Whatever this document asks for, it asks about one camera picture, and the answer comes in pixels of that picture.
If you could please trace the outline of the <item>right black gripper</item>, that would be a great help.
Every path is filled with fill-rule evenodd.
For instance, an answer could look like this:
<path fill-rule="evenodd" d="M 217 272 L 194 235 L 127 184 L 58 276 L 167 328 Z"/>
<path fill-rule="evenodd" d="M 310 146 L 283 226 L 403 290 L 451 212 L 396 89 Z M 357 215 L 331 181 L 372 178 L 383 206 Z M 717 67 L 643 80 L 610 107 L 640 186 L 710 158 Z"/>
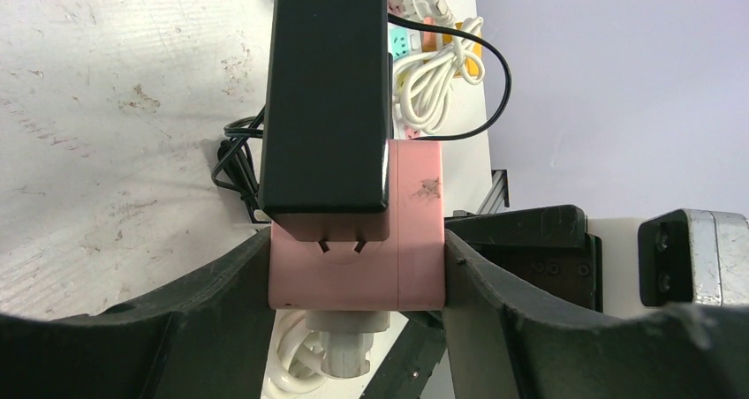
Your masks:
<path fill-rule="evenodd" d="M 602 241 L 579 207 L 453 216 L 445 228 L 487 260 L 567 302 L 603 311 Z M 417 399 L 447 350 L 439 311 L 404 312 L 405 327 L 362 399 Z"/>

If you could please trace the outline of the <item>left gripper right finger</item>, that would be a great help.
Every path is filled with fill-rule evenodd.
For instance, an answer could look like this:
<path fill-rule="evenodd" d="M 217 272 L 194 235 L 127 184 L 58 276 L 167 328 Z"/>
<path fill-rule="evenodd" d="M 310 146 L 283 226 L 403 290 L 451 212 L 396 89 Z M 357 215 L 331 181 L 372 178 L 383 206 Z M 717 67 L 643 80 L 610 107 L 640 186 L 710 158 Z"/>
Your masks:
<path fill-rule="evenodd" d="M 748 311 L 619 319 L 571 304 L 445 235 L 443 325 L 458 398 L 745 398 Z"/>

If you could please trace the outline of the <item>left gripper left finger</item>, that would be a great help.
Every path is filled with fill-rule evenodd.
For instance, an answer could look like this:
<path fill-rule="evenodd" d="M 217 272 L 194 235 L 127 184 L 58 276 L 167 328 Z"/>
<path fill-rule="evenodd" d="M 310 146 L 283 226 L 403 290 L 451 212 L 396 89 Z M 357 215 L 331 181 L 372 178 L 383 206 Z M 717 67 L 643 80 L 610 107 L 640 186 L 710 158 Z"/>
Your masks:
<path fill-rule="evenodd" d="M 258 398 L 270 232 L 97 315 L 1 318 L 4 398 Z"/>

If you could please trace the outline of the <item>pink cube socket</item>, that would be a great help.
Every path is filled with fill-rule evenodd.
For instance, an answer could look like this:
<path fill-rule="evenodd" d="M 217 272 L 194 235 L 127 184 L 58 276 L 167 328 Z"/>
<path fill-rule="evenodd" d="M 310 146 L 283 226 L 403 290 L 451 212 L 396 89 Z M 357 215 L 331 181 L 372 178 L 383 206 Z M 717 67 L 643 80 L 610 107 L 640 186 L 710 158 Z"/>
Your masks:
<path fill-rule="evenodd" d="M 430 311 L 445 301 L 443 154 L 389 143 L 390 203 L 376 215 L 284 215 L 271 223 L 269 305 Z"/>

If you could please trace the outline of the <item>black adapter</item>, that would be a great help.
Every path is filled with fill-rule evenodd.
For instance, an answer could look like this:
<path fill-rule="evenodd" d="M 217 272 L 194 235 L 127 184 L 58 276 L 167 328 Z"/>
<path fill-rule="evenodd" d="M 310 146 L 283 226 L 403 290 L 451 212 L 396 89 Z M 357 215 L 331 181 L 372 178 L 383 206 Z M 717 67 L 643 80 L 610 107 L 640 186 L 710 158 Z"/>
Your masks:
<path fill-rule="evenodd" d="M 275 0 L 264 106 L 224 127 L 211 177 L 239 195 L 254 229 L 284 215 L 376 215 L 386 211 L 389 143 L 445 142 L 476 137 L 506 110 L 510 66 L 500 59 L 504 87 L 496 110 L 471 130 L 445 134 L 451 82 L 463 70 L 463 48 L 479 18 L 456 24 L 444 0 L 403 0 L 405 18 L 389 15 L 386 0 Z M 388 24 L 422 34 L 423 52 L 400 90 L 405 123 L 421 135 L 396 139 Z M 441 34 L 453 37 L 439 49 Z"/>

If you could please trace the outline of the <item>white multi-socket power strip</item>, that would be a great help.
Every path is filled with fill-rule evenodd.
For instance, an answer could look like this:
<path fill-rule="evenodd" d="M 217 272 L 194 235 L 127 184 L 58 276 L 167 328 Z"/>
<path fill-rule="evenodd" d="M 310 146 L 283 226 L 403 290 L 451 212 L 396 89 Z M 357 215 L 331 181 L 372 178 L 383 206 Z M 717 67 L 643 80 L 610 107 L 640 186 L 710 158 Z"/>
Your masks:
<path fill-rule="evenodd" d="M 403 0 L 386 0 L 389 15 L 405 18 L 405 6 Z M 393 117 L 393 130 L 396 139 L 415 139 L 421 132 L 415 131 L 405 123 L 400 109 L 400 90 L 403 88 L 405 78 L 414 65 L 418 63 L 413 59 L 423 52 L 422 34 L 417 30 L 402 27 L 396 24 L 388 24 L 389 53 L 392 57 L 392 72 L 394 84 L 392 87 L 393 100 L 391 112 Z"/>

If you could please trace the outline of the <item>yellow cube plug adapter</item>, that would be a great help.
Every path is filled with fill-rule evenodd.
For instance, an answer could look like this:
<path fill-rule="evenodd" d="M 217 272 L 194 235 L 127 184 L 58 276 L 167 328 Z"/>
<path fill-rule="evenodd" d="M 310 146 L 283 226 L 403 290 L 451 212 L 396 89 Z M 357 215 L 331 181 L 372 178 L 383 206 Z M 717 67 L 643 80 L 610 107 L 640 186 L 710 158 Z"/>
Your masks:
<path fill-rule="evenodd" d="M 476 26 L 473 21 L 471 22 L 472 27 L 469 27 L 469 33 L 478 35 L 480 37 L 480 28 L 482 27 L 483 22 L 479 22 L 478 26 Z M 463 22 L 459 21 L 456 22 L 454 29 L 458 31 L 465 31 L 463 30 Z M 441 34 L 442 39 L 438 41 L 437 45 L 439 46 L 439 49 L 445 49 L 448 46 L 451 46 L 453 43 L 453 37 L 450 34 Z M 477 79 L 477 82 L 480 82 L 483 80 L 484 72 L 485 72 L 485 66 L 482 61 L 482 51 L 481 51 L 481 45 L 477 42 L 469 42 L 467 43 L 471 47 L 466 49 L 463 48 L 464 56 L 463 56 L 463 70 L 457 70 L 454 78 L 460 77 L 463 79 Z"/>

